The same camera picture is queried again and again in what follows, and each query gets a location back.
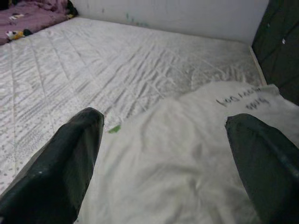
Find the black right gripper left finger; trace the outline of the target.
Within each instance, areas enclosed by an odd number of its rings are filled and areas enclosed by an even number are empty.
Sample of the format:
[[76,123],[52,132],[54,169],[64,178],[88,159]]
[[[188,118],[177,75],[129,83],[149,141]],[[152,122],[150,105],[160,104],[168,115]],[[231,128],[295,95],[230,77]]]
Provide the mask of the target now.
[[85,108],[38,150],[0,197],[3,224],[72,224],[91,181],[104,115]]

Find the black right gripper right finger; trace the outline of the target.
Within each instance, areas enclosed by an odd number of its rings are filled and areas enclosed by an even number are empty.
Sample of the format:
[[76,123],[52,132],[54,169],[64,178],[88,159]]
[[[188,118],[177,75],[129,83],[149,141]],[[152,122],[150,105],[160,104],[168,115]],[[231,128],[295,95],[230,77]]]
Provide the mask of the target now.
[[225,129],[245,190],[264,224],[299,222],[299,149],[278,129],[249,114]]

